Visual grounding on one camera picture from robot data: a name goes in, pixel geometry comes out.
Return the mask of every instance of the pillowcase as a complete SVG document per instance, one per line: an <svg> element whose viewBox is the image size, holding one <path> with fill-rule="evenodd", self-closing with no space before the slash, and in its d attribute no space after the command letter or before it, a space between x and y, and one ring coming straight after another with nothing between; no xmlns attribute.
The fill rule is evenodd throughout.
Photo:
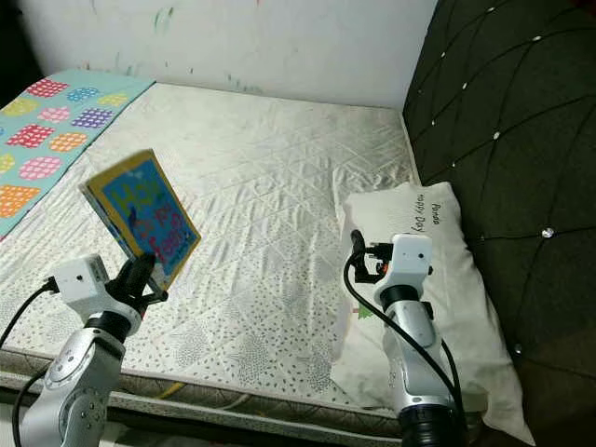
<svg viewBox="0 0 596 447"><path fill-rule="evenodd" d="M352 251L358 229L366 245L390 242L397 233L432 239L433 274L424 282L425 301L457 365L467 412L484 411L488 427L535 445L523 419L522 387L505 348L497 314L460 229L460 209L448 183L429 187L403 183L397 188L353 194L343 206L342 247ZM369 270L374 271L374 261ZM355 284L370 301L373 285ZM391 408L389 368L382 346L383 322L348 296L343 350L333 364L334 380L362 407Z"/></svg>

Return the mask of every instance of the mattress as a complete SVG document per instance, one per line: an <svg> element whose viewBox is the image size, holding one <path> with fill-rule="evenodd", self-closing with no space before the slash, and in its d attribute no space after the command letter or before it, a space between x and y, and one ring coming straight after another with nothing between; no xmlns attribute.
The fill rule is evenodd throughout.
<svg viewBox="0 0 596 447"><path fill-rule="evenodd" d="M203 240L126 341L112 404L314 440L396 436L391 413L358 408L330 379L345 332L336 208L417 182L394 110L153 85L0 243L0 329L52 265L97 252L115 275L125 256L77 186L144 148ZM37 299L0 352L0 385L79 327L59 295ZM173 382L186 385L155 399Z"/></svg>

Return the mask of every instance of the children's book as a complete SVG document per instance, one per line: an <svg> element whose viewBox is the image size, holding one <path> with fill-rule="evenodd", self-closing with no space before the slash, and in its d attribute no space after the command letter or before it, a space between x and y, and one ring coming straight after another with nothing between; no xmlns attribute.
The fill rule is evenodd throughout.
<svg viewBox="0 0 596 447"><path fill-rule="evenodd" d="M201 235L153 150L116 163L82 184L81 190L130 259L146 252L156 256L149 286L167 290Z"/></svg>

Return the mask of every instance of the headboard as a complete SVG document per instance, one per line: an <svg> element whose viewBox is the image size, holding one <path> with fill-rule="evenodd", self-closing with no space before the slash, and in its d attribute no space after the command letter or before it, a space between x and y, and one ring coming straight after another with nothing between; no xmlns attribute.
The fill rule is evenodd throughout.
<svg viewBox="0 0 596 447"><path fill-rule="evenodd" d="M537 440L572 420L596 438L593 9L440 0L404 107L423 184L460 201Z"/></svg>

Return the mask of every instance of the blue blanket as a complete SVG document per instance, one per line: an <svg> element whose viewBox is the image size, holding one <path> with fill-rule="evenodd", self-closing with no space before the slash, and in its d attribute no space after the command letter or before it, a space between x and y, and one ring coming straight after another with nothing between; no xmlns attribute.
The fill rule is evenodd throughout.
<svg viewBox="0 0 596 447"><path fill-rule="evenodd" d="M0 240L154 82L68 70L34 83L0 111Z"/></svg>

